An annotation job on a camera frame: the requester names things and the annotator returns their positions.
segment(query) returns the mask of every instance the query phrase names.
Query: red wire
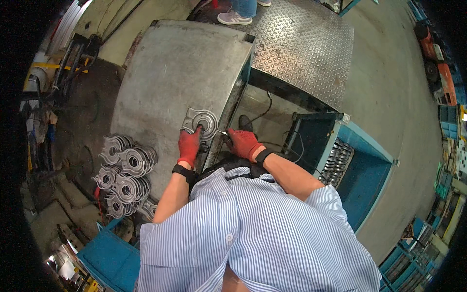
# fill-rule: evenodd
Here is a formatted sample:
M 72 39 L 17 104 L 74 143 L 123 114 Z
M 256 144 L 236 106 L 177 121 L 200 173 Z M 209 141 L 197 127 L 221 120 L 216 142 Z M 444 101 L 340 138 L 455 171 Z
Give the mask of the red wire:
M 100 188 L 97 186 L 96 190 L 94 191 L 94 197 L 97 200 L 97 204 L 99 205 L 99 212 L 100 212 L 100 218 L 102 219 L 102 225 L 106 225 L 104 221 L 104 216 L 102 215 L 102 209 L 100 208 L 100 200 L 99 200 L 99 194 L 100 194 Z

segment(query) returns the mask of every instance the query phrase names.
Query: wheel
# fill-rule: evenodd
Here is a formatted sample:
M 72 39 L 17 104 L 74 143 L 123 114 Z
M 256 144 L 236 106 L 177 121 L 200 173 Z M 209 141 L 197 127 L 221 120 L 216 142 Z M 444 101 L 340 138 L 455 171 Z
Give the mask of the wheel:
M 428 36 L 428 28 L 420 22 L 417 22 L 413 30 L 415 32 L 415 36 L 419 40 L 423 40 L 424 38 Z
M 426 78 L 430 82 L 436 82 L 439 78 L 438 67 L 436 66 L 434 62 L 426 61 L 425 73 L 426 73 Z

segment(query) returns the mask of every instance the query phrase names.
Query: jeans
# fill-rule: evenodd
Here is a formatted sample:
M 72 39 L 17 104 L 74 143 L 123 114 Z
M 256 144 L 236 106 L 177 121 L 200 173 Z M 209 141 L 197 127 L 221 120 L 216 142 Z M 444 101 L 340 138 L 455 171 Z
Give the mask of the jeans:
M 256 16 L 256 0 L 230 0 L 232 9 L 241 17 Z

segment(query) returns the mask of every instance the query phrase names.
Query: metal tread plate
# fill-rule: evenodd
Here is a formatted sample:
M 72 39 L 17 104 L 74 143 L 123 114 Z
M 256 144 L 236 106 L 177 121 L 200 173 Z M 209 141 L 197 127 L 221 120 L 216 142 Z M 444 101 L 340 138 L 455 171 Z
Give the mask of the metal tread plate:
M 205 8 L 200 22 L 217 20 Z M 256 36 L 252 67 L 278 77 L 340 110 L 354 43 L 354 28 L 311 0 L 274 0 L 257 7 L 250 25 L 229 25 Z

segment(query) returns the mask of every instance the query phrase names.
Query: striped shirt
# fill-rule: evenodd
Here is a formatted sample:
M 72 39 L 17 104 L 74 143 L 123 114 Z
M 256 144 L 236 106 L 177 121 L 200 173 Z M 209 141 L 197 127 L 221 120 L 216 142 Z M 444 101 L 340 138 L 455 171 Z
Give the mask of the striped shirt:
M 166 221 L 141 227 L 136 291 L 219 291 L 226 264 L 250 291 L 378 291 L 381 275 L 332 186 L 305 202 L 270 174 L 219 168 Z

